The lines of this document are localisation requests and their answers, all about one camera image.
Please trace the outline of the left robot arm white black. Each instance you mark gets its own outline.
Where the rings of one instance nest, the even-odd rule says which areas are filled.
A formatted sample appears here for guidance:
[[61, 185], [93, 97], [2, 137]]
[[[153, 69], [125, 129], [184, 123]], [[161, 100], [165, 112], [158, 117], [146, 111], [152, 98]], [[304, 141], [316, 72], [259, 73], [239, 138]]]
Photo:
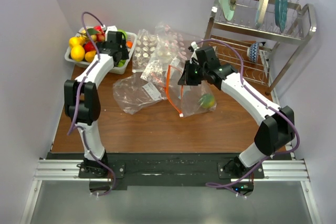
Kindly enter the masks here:
[[85, 150], [80, 169], [97, 178], [112, 174], [98, 129], [101, 104], [98, 87], [106, 74], [129, 58], [127, 38], [121, 31], [107, 31], [105, 41], [96, 44], [92, 63], [74, 80], [64, 84], [65, 114], [71, 119], [68, 133], [77, 129]]

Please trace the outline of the clear zip bag orange zipper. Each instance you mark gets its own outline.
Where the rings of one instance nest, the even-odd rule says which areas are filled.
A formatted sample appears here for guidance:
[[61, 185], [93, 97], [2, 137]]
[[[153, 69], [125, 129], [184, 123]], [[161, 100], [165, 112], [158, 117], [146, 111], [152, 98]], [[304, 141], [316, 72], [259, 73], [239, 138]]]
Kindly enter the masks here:
[[217, 103], [211, 109], [204, 109], [200, 106], [199, 100], [202, 95], [212, 93], [209, 85], [202, 82], [197, 86], [178, 85], [182, 75], [182, 69], [169, 65], [166, 73], [166, 96], [173, 108], [178, 112], [179, 117], [188, 116], [215, 111]]

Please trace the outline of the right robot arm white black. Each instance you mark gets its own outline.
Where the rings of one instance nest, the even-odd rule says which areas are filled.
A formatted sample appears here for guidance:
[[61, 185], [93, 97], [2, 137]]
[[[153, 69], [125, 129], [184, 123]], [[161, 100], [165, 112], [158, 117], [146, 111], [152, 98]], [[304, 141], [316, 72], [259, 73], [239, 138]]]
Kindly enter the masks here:
[[193, 54], [178, 84], [197, 86], [207, 81], [236, 100], [259, 126], [253, 143], [224, 166], [225, 172], [246, 178], [254, 165], [294, 139], [294, 112], [265, 98], [232, 65], [221, 64], [212, 47], [199, 47], [194, 42], [189, 50]]

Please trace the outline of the green yellow mango fruit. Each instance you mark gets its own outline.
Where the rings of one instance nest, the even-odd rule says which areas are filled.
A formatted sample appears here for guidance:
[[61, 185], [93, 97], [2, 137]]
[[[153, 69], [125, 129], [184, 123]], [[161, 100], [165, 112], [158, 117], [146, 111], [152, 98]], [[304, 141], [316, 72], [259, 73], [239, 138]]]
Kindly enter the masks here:
[[199, 104], [204, 109], [211, 109], [215, 105], [215, 97], [211, 93], [206, 93], [201, 96]]

